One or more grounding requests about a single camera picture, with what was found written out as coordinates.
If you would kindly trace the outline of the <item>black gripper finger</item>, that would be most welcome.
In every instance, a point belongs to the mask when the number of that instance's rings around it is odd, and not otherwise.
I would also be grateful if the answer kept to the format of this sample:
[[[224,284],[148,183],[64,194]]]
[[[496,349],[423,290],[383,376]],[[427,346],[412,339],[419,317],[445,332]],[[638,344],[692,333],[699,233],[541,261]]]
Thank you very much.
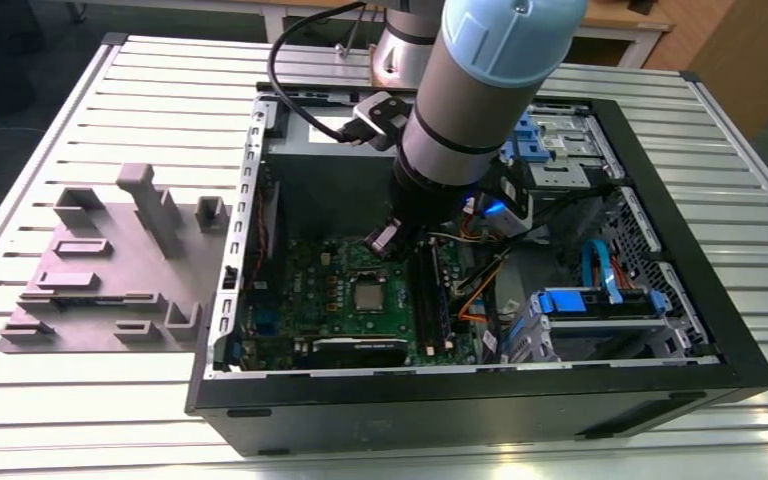
[[[364,239],[375,256],[404,256],[417,234],[417,228],[399,219],[388,219]]]

